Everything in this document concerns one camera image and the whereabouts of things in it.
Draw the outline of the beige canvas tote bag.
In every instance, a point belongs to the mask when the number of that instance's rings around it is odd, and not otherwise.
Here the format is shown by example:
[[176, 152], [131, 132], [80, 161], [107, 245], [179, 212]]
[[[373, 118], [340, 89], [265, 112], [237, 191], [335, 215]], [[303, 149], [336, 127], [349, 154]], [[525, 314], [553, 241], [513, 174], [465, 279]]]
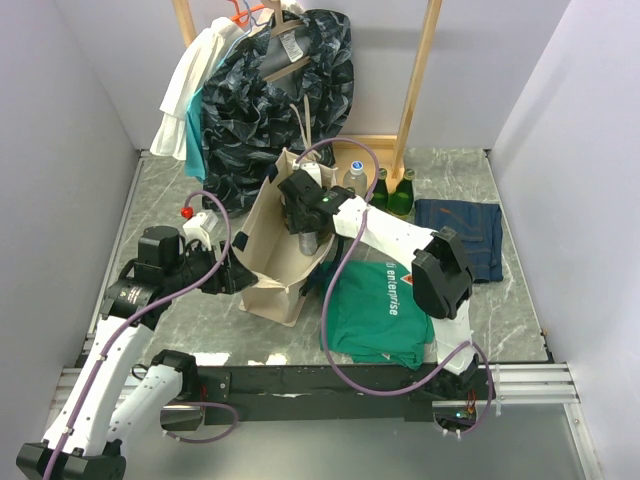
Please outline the beige canvas tote bag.
[[278, 185], [289, 177], [293, 165], [315, 161], [322, 171], [322, 186], [337, 184], [337, 170], [320, 163], [320, 149], [311, 143], [309, 101], [299, 110], [293, 107], [300, 126], [303, 148], [308, 150], [301, 161], [284, 149], [260, 188], [254, 205], [234, 239], [234, 253], [240, 262], [258, 276], [258, 283], [241, 292], [241, 309], [282, 325], [295, 325], [305, 302], [307, 279], [329, 253], [335, 235], [328, 229], [318, 233], [319, 248], [305, 256], [299, 249], [298, 234], [287, 228], [284, 198]]

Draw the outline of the clear water bottle blue cap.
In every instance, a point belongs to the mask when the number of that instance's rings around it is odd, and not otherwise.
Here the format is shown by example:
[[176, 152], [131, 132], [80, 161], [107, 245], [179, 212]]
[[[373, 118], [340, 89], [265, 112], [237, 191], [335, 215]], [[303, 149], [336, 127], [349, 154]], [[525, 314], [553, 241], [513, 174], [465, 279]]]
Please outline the clear water bottle blue cap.
[[361, 161], [353, 161], [343, 177], [342, 186], [364, 197], [368, 187], [368, 179]]

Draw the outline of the green glass bottle gold cap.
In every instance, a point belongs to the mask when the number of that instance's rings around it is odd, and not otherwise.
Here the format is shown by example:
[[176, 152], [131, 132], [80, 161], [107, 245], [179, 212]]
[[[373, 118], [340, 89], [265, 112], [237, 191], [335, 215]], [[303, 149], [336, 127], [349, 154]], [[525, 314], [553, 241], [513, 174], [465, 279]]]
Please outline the green glass bottle gold cap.
[[387, 208], [390, 213], [398, 217], [409, 215], [414, 204], [413, 180], [415, 171], [406, 169], [402, 180], [397, 184], [395, 191], [389, 196]]

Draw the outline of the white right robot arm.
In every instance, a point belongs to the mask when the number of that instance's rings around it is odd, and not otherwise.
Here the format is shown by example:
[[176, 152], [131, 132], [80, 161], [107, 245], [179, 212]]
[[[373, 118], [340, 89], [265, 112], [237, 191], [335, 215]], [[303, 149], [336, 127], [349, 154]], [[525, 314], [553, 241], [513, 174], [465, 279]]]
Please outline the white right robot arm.
[[438, 385], [450, 398], [473, 386], [474, 360], [469, 300], [473, 275], [460, 236], [407, 223], [366, 203], [355, 193], [323, 188], [303, 170], [278, 184], [293, 233], [334, 233], [362, 242], [402, 265], [412, 276], [413, 299], [433, 322]]

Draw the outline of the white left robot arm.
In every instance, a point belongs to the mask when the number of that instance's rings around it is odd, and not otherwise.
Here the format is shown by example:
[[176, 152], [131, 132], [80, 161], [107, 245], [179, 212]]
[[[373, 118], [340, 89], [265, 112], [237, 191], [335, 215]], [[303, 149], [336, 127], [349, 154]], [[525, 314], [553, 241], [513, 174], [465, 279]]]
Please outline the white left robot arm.
[[58, 417], [41, 441], [16, 458], [29, 479], [120, 479], [124, 447], [136, 427], [168, 404], [204, 410], [206, 389], [191, 354], [163, 350], [136, 389], [123, 387], [162, 314], [193, 289], [231, 295], [256, 283], [225, 239], [214, 250], [206, 231], [183, 235], [169, 226], [145, 229], [136, 258], [106, 290], [101, 318], [84, 366]]

